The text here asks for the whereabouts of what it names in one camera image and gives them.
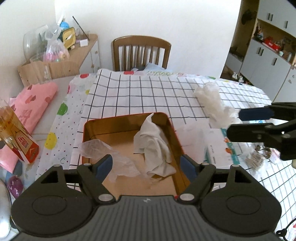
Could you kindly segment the yellow tissue box holder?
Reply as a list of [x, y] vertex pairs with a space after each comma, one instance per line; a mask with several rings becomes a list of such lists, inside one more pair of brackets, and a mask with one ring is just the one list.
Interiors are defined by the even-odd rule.
[[76, 33], [73, 27], [68, 28], [62, 33], [62, 42], [66, 49], [71, 48], [76, 43]]

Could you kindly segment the wooden dining chair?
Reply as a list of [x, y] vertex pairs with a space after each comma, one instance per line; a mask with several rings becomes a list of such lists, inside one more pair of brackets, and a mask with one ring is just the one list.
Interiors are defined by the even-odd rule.
[[144, 68], [150, 63], [166, 69], [171, 43], [151, 36], [130, 35], [113, 40], [112, 50], [115, 71]]

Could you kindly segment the white glove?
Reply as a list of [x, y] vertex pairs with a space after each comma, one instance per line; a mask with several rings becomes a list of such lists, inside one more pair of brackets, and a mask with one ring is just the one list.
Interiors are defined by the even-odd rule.
[[222, 101], [216, 82], [208, 82], [203, 86], [198, 86], [193, 95], [204, 107], [212, 128], [228, 128], [231, 124], [241, 123], [238, 118], [238, 110]]

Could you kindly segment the plastic bag with pink items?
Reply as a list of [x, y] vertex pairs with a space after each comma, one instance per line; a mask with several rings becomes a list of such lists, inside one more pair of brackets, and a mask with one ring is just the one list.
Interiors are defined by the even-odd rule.
[[69, 58], [69, 52], [65, 48], [59, 36], [61, 28], [57, 24], [50, 25], [44, 33], [47, 41], [46, 51], [43, 55], [44, 62], [61, 62]]

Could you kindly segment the cream white cloth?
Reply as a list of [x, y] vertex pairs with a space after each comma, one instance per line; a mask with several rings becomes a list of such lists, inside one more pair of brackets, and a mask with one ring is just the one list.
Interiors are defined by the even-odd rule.
[[164, 132], [152, 122], [154, 116], [150, 114], [133, 137], [134, 153], [144, 155], [148, 176], [168, 177], [175, 174], [176, 169], [171, 165], [171, 151]]

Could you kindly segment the white wooden side cabinet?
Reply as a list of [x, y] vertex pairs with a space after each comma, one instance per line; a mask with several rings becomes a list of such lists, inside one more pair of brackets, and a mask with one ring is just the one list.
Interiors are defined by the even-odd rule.
[[98, 36], [90, 34], [88, 45], [81, 47], [76, 44], [73, 50], [69, 51], [69, 61], [72, 68], [71, 73], [74, 75], [97, 73], [100, 68], [99, 50], [98, 50]]

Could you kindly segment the clear plastic bag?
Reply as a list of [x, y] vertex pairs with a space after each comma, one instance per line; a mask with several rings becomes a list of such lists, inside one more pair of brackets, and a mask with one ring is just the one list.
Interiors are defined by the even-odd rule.
[[121, 155], [119, 151], [99, 139], [79, 144], [78, 150], [81, 156], [95, 161], [95, 177], [100, 182], [103, 182], [106, 178], [111, 183], [115, 183], [118, 177], [133, 180], [138, 178], [146, 186], [149, 186], [161, 181], [161, 178], [152, 178], [152, 176], [138, 169], [132, 159]]

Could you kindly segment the grey wall cabinet unit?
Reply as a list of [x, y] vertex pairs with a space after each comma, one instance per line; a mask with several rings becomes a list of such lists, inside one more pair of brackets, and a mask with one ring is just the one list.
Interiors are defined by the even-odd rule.
[[295, 1], [241, 1], [225, 67], [274, 102], [295, 101]]

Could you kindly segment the amber liquid plastic bottle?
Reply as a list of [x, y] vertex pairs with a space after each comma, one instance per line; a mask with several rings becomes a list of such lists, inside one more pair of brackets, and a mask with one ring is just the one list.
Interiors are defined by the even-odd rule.
[[39, 145], [25, 129], [13, 109], [2, 99], [1, 139], [26, 163], [33, 163], [39, 154]]

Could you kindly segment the clear glass bowl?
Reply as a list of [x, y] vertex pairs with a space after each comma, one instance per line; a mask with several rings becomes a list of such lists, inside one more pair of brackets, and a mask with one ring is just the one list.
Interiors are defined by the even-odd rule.
[[39, 53], [45, 52], [53, 42], [57, 25], [43, 25], [30, 30], [23, 36], [23, 53], [27, 61]]

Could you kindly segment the black grid white tablecloth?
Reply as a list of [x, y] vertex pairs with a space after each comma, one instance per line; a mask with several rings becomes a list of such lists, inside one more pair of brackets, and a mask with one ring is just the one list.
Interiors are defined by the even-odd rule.
[[[208, 116], [199, 99], [198, 87], [211, 82], [204, 76], [159, 76], [149, 73], [122, 73], [100, 69], [96, 74], [82, 74], [69, 84], [67, 106], [77, 125], [72, 145], [70, 167], [82, 161], [78, 145], [88, 120], [136, 113], [165, 113], [175, 128]], [[266, 162], [257, 180], [280, 202], [282, 215], [278, 229], [287, 228], [287, 239], [295, 238], [295, 169], [276, 155]]]

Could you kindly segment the white teal flat box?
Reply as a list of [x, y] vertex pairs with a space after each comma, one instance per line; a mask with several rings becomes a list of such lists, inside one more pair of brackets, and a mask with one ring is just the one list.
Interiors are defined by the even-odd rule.
[[218, 169], [229, 169], [240, 161], [234, 144], [227, 137], [225, 128], [211, 128], [205, 132], [205, 161]]

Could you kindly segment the pink patterned folded cloth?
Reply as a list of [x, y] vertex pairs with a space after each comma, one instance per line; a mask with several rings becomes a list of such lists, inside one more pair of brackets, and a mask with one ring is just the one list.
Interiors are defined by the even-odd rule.
[[[24, 88], [12, 102], [11, 108], [29, 133], [33, 132], [57, 91], [58, 85], [54, 82], [35, 84]], [[1, 149], [1, 167], [8, 172], [13, 173], [19, 159], [8, 145]]]

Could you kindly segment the polka dot tablecloth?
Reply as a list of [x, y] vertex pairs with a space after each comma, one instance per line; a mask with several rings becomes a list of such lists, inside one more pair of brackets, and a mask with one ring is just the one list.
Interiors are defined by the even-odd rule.
[[41, 121], [49, 121], [42, 154], [37, 167], [39, 178], [53, 165], [69, 169], [79, 122], [88, 93], [96, 80], [96, 74], [71, 76], [70, 80], [55, 80], [58, 91], [49, 104]]

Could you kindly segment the cardboard box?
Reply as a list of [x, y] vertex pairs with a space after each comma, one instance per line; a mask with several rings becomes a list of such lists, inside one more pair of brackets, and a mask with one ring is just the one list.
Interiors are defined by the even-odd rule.
[[79, 74], [79, 66], [73, 61], [36, 61], [18, 66], [17, 69], [24, 87]]

